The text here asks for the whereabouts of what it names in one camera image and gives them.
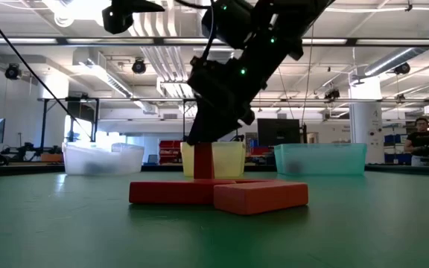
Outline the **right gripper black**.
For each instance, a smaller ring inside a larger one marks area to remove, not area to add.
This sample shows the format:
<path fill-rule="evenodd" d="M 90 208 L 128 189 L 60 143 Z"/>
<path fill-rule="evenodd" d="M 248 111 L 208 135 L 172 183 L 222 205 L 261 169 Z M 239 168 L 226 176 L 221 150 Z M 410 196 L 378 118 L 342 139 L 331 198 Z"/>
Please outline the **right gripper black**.
<path fill-rule="evenodd" d="M 215 142 L 254 119 L 251 102 L 264 88 L 260 60 L 232 58 L 226 63 L 194 58 L 188 85 L 194 90 L 197 115 L 187 138 L 189 145 Z"/>

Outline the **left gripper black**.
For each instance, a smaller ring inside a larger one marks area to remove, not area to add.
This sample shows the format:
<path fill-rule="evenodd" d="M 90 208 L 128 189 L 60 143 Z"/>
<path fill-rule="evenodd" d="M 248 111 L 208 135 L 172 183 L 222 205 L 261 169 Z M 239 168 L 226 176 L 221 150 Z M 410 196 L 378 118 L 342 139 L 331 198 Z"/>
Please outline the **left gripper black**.
<path fill-rule="evenodd" d="M 112 3 L 101 11 L 104 30 L 111 34 L 125 32 L 133 25 L 133 13 L 164 12 L 163 6 L 148 0 L 125 0 L 125 4 Z"/>

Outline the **orange long wooden block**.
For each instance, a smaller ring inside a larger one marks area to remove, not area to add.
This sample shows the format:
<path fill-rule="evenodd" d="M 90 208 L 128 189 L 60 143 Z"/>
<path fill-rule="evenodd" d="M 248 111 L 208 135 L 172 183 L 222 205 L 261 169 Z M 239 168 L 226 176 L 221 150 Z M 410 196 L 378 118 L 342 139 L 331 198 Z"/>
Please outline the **orange long wooden block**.
<path fill-rule="evenodd" d="M 300 182 L 272 181 L 214 186 L 214 207 L 239 215 L 304 206 L 308 201 L 308 185 Z"/>

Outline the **red storage bin rack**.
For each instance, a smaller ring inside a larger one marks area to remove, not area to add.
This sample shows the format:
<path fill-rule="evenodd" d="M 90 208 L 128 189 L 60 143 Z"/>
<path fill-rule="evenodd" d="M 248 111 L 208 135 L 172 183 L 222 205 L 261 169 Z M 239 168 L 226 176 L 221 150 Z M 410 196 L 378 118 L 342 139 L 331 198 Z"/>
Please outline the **red storage bin rack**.
<path fill-rule="evenodd" d="M 161 140 L 159 142 L 159 164 L 166 165 L 181 162 L 181 141 Z"/>

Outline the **yellow translucent plastic bin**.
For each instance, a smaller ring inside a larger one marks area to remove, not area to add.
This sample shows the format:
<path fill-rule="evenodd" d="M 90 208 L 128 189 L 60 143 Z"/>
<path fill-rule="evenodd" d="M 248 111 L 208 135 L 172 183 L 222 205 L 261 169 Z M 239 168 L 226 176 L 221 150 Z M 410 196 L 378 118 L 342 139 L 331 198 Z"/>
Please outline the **yellow translucent plastic bin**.
<path fill-rule="evenodd" d="M 194 175 L 194 146 L 182 142 L 183 173 L 187 177 Z M 235 178 L 244 173 L 246 158 L 245 144 L 241 141 L 218 141 L 212 143 L 214 175 L 216 178 Z"/>

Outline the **black monitor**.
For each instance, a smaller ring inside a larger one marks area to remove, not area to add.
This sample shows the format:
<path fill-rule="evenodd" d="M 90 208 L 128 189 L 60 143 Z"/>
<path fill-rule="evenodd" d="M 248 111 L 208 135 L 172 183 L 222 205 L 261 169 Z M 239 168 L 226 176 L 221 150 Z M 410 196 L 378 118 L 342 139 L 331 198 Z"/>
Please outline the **black monitor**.
<path fill-rule="evenodd" d="M 257 127 L 259 146 L 298 144 L 301 140 L 300 122 L 296 119 L 259 118 Z"/>

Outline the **white translucent plastic bin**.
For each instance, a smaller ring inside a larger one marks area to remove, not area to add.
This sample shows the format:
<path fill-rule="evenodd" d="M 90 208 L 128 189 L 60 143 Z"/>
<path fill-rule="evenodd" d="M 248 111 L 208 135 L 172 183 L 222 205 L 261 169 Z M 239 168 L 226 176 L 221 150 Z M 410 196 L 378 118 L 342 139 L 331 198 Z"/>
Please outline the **white translucent plastic bin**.
<path fill-rule="evenodd" d="M 65 172 L 71 176 L 127 175 L 142 169 L 144 147 L 126 143 L 66 142 Z"/>

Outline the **teal translucent plastic bin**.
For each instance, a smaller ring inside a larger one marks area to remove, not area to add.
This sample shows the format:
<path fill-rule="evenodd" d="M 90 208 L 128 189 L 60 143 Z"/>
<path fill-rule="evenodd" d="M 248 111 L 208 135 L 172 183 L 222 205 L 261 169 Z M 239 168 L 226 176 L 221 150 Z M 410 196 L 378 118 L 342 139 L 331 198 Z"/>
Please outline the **teal translucent plastic bin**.
<path fill-rule="evenodd" d="M 348 175 L 364 173 L 365 144 L 280 144 L 274 147 L 278 173 L 289 176 Z M 285 173 L 287 162 L 303 163 L 301 174 Z"/>

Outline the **white round pillar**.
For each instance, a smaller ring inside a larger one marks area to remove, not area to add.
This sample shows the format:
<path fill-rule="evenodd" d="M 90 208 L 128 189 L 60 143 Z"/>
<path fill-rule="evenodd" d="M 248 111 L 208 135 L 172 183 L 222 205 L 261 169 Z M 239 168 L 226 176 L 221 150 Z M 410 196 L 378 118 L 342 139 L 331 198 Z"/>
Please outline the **white round pillar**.
<path fill-rule="evenodd" d="M 366 144 L 366 164 L 384 163 L 384 133 L 379 77 L 353 82 L 349 87 L 349 117 L 353 143 Z"/>

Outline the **blue storage bins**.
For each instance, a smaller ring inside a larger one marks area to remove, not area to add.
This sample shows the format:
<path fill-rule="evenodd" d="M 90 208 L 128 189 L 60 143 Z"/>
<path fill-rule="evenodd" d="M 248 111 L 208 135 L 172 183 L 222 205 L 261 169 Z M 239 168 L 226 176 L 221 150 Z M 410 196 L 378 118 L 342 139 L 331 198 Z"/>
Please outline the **blue storage bins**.
<path fill-rule="evenodd" d="M 407 134 L 384 136 L 384 161 L 388 165 L 411 165 L 411 154 L 404 151 Z"/>

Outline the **overhead LED light bar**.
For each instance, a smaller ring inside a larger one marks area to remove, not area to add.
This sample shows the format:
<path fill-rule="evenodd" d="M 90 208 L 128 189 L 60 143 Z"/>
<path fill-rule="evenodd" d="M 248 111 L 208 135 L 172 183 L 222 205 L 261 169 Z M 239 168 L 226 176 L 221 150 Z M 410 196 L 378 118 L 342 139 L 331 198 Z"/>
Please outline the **overhead LED light bar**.
<path fill-rule="evenodd" d="M 11 42 L 19 46 L 204 46 L 207 38 L 201 37 L 0 37 L 0 45 Z M 381 48 L 429 48 L 429 38 L 304 38 L 304 46 L 316 47 L 381 47 Z"/>

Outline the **person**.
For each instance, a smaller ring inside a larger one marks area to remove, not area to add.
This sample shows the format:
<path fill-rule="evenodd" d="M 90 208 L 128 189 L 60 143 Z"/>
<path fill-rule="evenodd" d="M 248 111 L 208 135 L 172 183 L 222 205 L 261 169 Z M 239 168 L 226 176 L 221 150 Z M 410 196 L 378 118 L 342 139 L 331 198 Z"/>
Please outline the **person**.
<path fill-rule="evenodd" d="M 429 166 L 429 130 L 426 118 L 417 118 L 416 131 L 409 134 L 404 143 L 404 151 L 411 155 L 412 167 Z"/>

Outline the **black aluminium table frame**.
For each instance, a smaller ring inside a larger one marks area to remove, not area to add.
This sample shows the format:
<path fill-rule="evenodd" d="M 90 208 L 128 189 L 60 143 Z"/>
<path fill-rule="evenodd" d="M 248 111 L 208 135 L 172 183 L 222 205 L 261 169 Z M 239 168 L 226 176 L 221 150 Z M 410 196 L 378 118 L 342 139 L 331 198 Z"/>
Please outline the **black aluminium table frame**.
<path fill-rule="evenodd" d="M 401 173 L 429 176 L 429 167 L 411 167 L 406 165 L 366 165 L 365 171 L 383 172 L 383 173 Z M 62 165 L 13 165 L 1 166 L 0 176 L 16 176 L 39 173 L 62 173 L 65 168 Z M 143 172 L 175 172 L 182 171 L 181 166 L 160 165 L 143 166 Z"/>

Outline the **silver air duct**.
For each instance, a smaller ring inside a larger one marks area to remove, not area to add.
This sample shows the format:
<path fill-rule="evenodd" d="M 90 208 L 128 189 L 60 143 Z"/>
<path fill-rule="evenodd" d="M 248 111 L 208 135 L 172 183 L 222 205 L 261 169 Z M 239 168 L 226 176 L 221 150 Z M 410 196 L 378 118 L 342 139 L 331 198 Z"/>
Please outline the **silver air duct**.
<path fill-rule="evenodd" d="M 429 31 L 424 36 L 425 39 L 429 39 Z M 395 49 L 393 52 L 383 56 L 381 59 L 370 63 L 366 67 L 360 68 L 356 71 L 356 74 L 361 78 L 374 77 L 378 76 L 381 73 L 389 71 L 395 67 L 400 66 L 401 64 L 406 63 L 408 60 L 411 60 L 426 51 L 429 51 L 427 46 L 415 46 L 413 47 L 413 42 L 411 39 L 403 41 L 405 47 L 400 47 Z"/>

